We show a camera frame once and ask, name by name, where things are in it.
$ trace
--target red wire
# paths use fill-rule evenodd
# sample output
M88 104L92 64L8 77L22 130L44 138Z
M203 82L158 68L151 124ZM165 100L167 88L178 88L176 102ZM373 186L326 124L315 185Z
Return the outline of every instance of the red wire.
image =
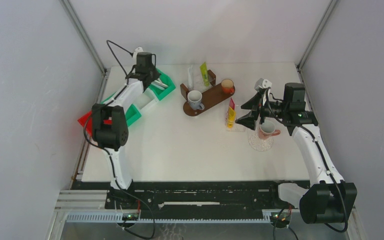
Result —
M141 211L141 201L137 200L137 213L139 214Z

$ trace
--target white mug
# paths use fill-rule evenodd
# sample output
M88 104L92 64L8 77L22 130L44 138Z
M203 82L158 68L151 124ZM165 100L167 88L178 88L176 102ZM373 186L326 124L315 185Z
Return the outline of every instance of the white mug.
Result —
M187 94L187 102L193 110L204 110L204 105L201 103L203 94L198 90L192 90Z

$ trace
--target mug handle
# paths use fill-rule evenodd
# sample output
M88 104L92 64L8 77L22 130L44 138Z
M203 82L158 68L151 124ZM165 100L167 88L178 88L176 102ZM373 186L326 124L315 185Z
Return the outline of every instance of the mug handle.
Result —
M281 134L281 131L279 129L276 129L276 130L274 130L272 136L277 136L279 134Z

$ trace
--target orange cup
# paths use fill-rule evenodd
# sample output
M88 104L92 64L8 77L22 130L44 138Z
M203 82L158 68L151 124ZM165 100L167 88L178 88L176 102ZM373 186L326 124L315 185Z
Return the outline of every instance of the orange cup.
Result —
M233 81L230 79L224 79L221 81L221 89L225 94L233 94L235 92Z

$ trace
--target white wall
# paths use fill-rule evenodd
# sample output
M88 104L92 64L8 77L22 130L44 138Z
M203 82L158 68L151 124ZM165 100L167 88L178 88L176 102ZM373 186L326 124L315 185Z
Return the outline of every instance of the white wall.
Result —
M104 65L112 40L158 64L298 63L329 0L71 0ZM117 51L121 62L132 60Z
M384 1L341 1L303 76L368 239L384 239Z
M0 0L0 239L44 239L101 73L56 0Z

